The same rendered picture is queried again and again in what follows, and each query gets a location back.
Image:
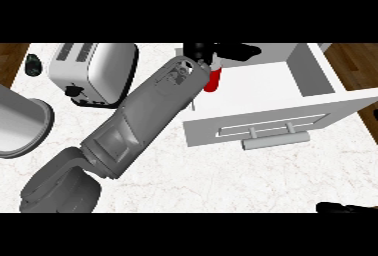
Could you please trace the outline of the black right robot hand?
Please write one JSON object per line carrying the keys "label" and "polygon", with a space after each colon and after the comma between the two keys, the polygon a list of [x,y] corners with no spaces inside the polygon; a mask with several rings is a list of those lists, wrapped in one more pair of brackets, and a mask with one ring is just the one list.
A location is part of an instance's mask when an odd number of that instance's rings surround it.
{"label": "black right robot hand", "polygon": [[340,205],[332,202],[318,202],[315,204],[317,213],[376,213],[378,207],[361,207],[355,205]]}

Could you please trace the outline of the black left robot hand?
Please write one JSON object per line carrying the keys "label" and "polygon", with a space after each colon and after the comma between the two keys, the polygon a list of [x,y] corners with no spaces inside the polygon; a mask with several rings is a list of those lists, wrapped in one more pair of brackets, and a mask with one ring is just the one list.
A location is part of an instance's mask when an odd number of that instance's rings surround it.
{"label": "black left robot hand", "polygon": [[212,63],[212,56],[234,61],[246,61],[261,53],[256,46],[243,43],[184,43],[182,55],[193,61],[202,61],[206,65]]}

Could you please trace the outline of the white open drawer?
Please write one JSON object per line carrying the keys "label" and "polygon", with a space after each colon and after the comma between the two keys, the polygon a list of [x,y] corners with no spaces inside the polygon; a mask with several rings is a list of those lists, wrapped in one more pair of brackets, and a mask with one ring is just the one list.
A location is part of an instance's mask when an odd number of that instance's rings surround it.
{"label": "white open drawer", "polygon": [[315,43],[261,43],[244,62],[225,60],[218,88],[200,93],[185,121],[244,117],[249,123],[352,113],[378,102],[378,88],[348,91]]}

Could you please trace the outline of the white drawer front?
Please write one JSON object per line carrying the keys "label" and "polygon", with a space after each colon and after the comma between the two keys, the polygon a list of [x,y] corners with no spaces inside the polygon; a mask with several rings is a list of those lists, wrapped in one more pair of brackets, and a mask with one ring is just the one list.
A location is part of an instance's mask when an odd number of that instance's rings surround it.
{"label": "white drawer front", "polygon": [[378,96],[354,93],[318,95],[296,104],[274,106],[270,110],[190,118],[182,122],[187,146],[249,139],[249,128],[255,129],[258,137],[284,134],[287,122],[296,132],[321,129],[376,101]]}

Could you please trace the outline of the white toaster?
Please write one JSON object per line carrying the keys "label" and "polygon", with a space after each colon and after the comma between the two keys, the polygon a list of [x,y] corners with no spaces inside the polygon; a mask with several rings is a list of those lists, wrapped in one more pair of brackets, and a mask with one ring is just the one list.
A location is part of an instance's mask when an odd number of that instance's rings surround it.
{"label": "white toaster", "polygon": [[129,90],[137,60],[134,43],[61,43],[48,78],[76,106],[115,109]]}

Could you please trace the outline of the small dark green object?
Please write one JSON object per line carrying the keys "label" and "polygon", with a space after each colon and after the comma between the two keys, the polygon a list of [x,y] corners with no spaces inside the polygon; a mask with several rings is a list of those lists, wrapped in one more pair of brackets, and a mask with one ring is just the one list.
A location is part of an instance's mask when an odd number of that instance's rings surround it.
{"label": "small dark green object", "polygon": [[42,65],[35,54],[26,55],[24,60],[24,74],[30,77],[36,77],[41,74]]}

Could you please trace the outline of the grey round appliance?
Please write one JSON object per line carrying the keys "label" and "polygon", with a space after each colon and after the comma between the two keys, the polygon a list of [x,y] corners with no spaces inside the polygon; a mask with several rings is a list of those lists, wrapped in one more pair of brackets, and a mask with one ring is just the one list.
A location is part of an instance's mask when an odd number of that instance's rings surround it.
{"label": "grey round appliance", "polygon": [[0,85],[0,158],[27,154],[45,139],[53,122],[50,105]]}

